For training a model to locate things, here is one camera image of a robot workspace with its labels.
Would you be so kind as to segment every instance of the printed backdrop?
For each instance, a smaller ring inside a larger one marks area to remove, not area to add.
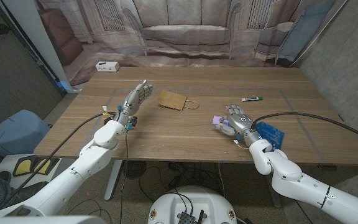
[[[72,86],[121,66],[290,66],[346,0],[34,0]]]

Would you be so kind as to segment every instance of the black cable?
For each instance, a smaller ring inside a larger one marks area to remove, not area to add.
[[[105,212],[109,215],[110,224],[112,224],[111,215],[110,215],[110,213],[109,213],[108,211],[106,211],[105,209],[102,209],[102,208],[97,209],[97,210],[95,210],[95,211],[89,213],[88,215],[91,215],[92,213],[97,212],[97,211],[100,211],[100,217],[101,217],[101,212],[102,212],[102,211],[105,211]]]
[[[316,118],[316,119],[320,119],[320,120],[323,120],[323,121],[330,122],[332,124],[336,124],[336,125],[338,125],[338,126],[340,126],[342,128],[346,128],[346,129],[358,134],[358,130],[356,130],[354,128],[351,128],[346,124],[342,124],[342,123],[340,123],[338,121],[334,121],[333,119],[325,118],[325,117],[322,117],[322,116],[317,116],[317,115],[308,114],[308,113],[301,113],[301,112],[282,112],[282,113],[275,113],[275,114],[269,114],[269,115],[266,115],[266,116],[262,116],[262,117],[256,119],[252,123],[251,129],[254,130],[255,127],[256,127],[256,123],[258,121],[262,120],[262,119],[271,118],[271,117],[274,117],[274,116],[281,116],[281,115],[300,115],[300,116],[307,116],[307,117],[310,117],[310,118]]]
[[[165,190],[168,190],[168,189],[166,188],[166,186],[164,185],[164,183],[162,182],[161,169],[160,169],[159,167],[152,166],[152,167],[147,168],[147,169],[144,171],[143,175],[144,175],[144,174],[146,173],[146,171],[148,171],[149,169],[158,169],[158,172],[159,172],[159,174],[160,174],[161,184],[162,184],[162,186],[164,187]],[[143,177],[143,175],[141,175],[141,176],[139,177],[139,179],[138,179],[139,188],[140,188],[140,190],[142,191],[142,193],[143,193],[151,202],[154,202],[153,199],[151,199],[151,198],[146,194],[146,192],[143,190],[143,188],[142,188],[142,184],[141,184],[140,180],[141,180],[141,178]]]
[[[190,215],[193,214],[193,203],[191,202],[191,200],[186,196],[186,195],[183,195],[183,194],[179,194],[179,193],[175,193],[175,192],[167,192],[163,195],[166,195],[166,194],[175,194],[175,195],[179,195],[179,196],[184,196],[185,198],[187,198],[187,200],[189,200],[190,202],[190,205],[191,205],[191,212],[190,212]]]
[[[298,203],[297,200],[294,199],[294,201],[298,204],[299,208],[302,210],[303,214],[305,215],[305,217],[309,220],[309,222],[311,224],[313,224],[313,222],[310,220],[309,216],[306,214],[306,212],[303,210],[303,208],[301,207],[301,205]]]
[[[177,188],[176,188],[176,187],[174,187],[174,189],[175,189],[175,191],[177,192],[177,194],[179,195],[179,197],[180,197],[181,201],[185,204],[185,213],[187,214],[187,206],[186,206],[186,203],[185,203],[184,199],[180,196],[180,194],[179,194],[179,192],[178,192]]]
[[[223,186],[222,186],[222,183],[221,183],[221,179],[220,179],[220,177],[219,177],[217,174],[215,174],[214,172],[208,171],[208,170],[204,170],[204,169],[195,169],[195,170],[192,170],[193,168],[187,168],[187,167],[185,167],[185,165],[188,165],[188,164],[191,164],[191,163],[184,163],[184,164],[181,165],[184,171],[183,171],[183,172],[180,172],[180,171],[179,171],[179,173],[180,173],[179,176],[183,176],[183,177],[188,181],[188,183],[193,184],[194,181],[191,181],[191,180],[185,175],[185,173],[186,173],[186,172],[199,172],[199,173],[204,172],[204,173],[206,173],[206,174],[208,175],[208,177],[209,177],[211,180],[215,180],[215,184],[216,184],[216,186],[217,186],[217,191],[220,191],[220,192],[221,192],[221,195],[223,195]]]
[[[125,178],[126,178],[126,175],[127,175],[127,169],[128,169],[128,141],[127,141],[127,135],[128,135],[128,131],[127,133],[125,134],[125,144],[127,146],[127,161],[126,161],[126,164],[125,164],[125,173],[124,173],[124,180],[122,181],[122,189],[121,189],[121,212],[120,212],[120,218],[119,218],[119,223],[121,224],[122,223],[122,200],[124,198],[124,184],[125,184]]]
[[[97,114],[91,118],[88,118],[86,121],[82,122],[76,129],[74,129],[74,131],[72,131],[66,139],[64,139],[62,141],[62,143],[60,143],[55,150],[53,150],[53,152],[44,160],[44,162],[41,164],[41,166],[39,166],[24,182],[23,184],[21,184],[12,194],[11,196],[9,196],[7,199],[5,199],[5,201],[3,203],[0,204],[0,209],[2,209],[37,173],[40,169],[42,169],[44,167],[44,165],[52,158],[53,155],[55,155],[55,153],[72,137],[72,135],[74,133],[77,132],[77,130],[79,130],[84,124],[86,124],[87,122],[91,121],[92,119],[97,118],[98,116],[102,116],[103,114]]]
[[[72,212],[76,207],[78,207],[79,205],[81,205],[82,203],[87,202],[87,201],[94,201],[94,202],[98,205],[99,210],[102,209],[102,208],[100,207],[100,204],[99,204],[97,201],[95,201],[95,200],[93,200],[93,199],[87,199],[87,200],[84,200],[84,201],[78,203],[77,205],[75,205],[74,208],[72,208],[72,209],[67,213],[67,215],[69,215],[70,212]]]

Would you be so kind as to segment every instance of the robotic arm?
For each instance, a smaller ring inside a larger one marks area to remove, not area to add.
[[[262,175],[273,172],[273,189],[286,197],[306,202],[322,209],[343,223],[358,223],[358,198],[324,184],[304,173],[287,155],[251,129],[252,120],[237,105],[224,106],[230,115],[221,118],[231,126],[215,125],[224,134],[238,134],[249,147],[255,167]]]
[[[131,129],[133,116],[152,90],[153,86],[146,85],[146,80],[139,84],[126,96],[116,118],[95,132],[94,139],[81,150],[79,158],[68,169],[33,197],[0,210],[0,217],[63,215],[65,205],[81,184],[109,164],[112,151],[118,146],[116,136]]]

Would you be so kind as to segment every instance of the white box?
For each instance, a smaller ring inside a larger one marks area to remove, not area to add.
[[[118,71],[118,68],[118,62],[98,62],[96,64],[98,72],[116,72]]]

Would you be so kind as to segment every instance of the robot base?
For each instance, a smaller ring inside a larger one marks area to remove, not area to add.
[[[193,216],[198,222],[201,210],[204,210],[202,224],[222,223],[237,224],[233,206],[221,195],[211,189],[200,186],[183,186],[177,188],[179,194],[187,196],[193,204]],[[191,204],[182,196],[187,206],[187,214],[191,212]],[[185,204],[176,194],[164,194],[152,205],[148,224],[179,223],[180,214],[185,211]]]

